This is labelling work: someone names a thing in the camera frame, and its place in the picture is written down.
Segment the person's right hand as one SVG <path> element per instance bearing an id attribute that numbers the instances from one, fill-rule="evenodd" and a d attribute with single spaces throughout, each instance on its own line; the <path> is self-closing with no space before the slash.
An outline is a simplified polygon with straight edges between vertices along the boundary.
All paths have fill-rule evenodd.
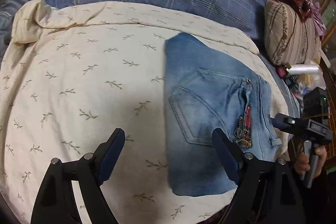
<path id="1" fill-rule="evenodd" d="M 316 155 L 318 155 L 318 164 L 315 170 L 314 177 L 318 177 L 321 172 L 322 168 L 325 164 L 326 158 L 327 158 L 327 152 L 324 145 L 319 146 L 315 149 Z M 303 152 L 302 144 L 298 145 L 298 155 L 294 163 L 295 171 L 302 175 L 306 172 L 310 171 L 310 164 L 309 164 L 309 157 L 305 155 Z"/>

